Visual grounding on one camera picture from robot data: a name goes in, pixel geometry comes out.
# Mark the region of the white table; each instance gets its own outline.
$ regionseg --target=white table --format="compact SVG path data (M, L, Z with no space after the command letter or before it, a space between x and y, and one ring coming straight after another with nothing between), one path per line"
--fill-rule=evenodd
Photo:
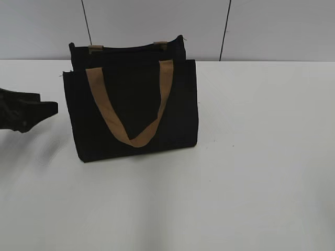
M198 62L192 149L84 164L69 61L0 61L59 114L0 131L0 250L335 250L335 63Z

